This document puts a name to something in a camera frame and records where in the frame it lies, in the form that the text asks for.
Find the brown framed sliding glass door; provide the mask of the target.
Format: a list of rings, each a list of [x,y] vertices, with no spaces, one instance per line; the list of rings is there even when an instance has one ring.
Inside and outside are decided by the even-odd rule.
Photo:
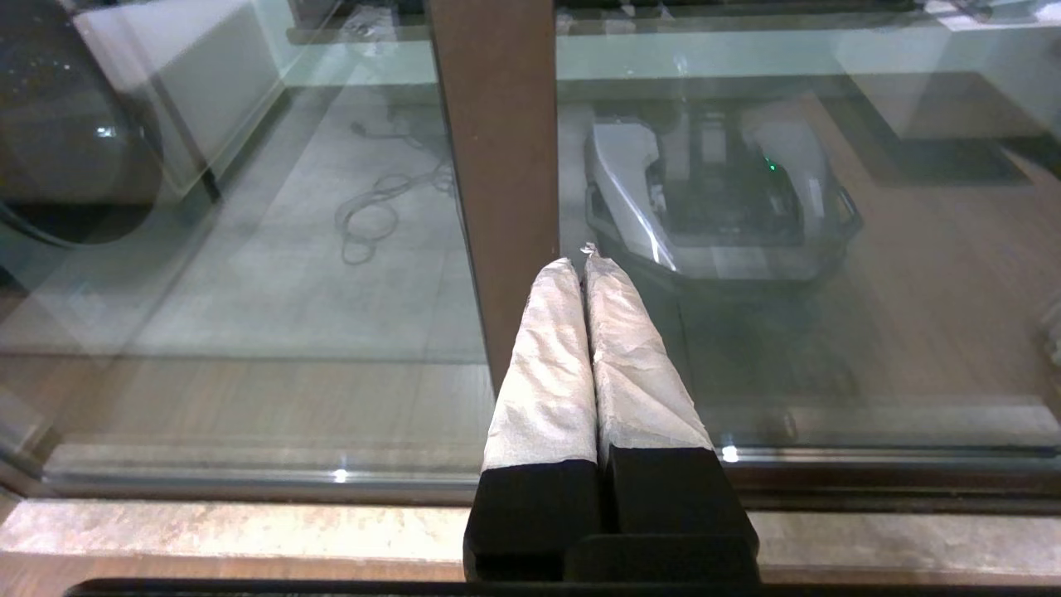
[[[556,0],[560,239],[731,464],[1061,482],[1061,0]]]

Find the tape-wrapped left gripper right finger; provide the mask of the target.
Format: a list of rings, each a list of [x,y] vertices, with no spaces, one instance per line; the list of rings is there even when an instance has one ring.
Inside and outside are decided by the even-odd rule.
[[[603,476],[615,529],[756,539],[632,279],[601,254],[588,257],[584,273]]]

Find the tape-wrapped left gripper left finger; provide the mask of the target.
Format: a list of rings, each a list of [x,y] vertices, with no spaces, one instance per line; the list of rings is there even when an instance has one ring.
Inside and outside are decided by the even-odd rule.
[[[579,275],[535,277],[501,382],[463,533],[470,581],[555,581],[602,529],[598,408]]]

